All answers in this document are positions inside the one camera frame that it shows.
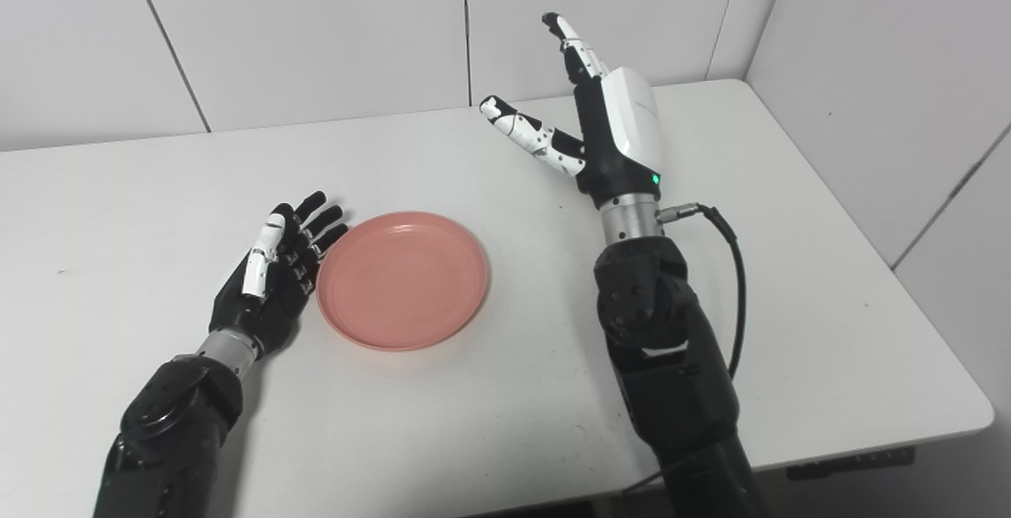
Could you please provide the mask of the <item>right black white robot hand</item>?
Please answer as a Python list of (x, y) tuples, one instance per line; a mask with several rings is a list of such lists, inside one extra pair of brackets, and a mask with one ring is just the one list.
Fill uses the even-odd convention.
[(660, 199), (662, 130), (652, 86), (626, 67), (607, 68), (569, 21), (546, 12), (541, 21), (559, 40), (581, 136), (524, 114), (498, 95), (480, 114), (526, 153), (577, 180), (596, 208), (626, 195)]

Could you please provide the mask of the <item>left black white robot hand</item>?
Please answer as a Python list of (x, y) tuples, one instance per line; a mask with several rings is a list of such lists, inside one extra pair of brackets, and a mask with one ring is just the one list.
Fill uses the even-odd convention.
[(209, 333), (242, 335), (257, 357), (285, 345), (317, 290), (325, 256), (350, 230), (343, 215), (320, 190), (297, 206), (276, 205), (213, 299)]

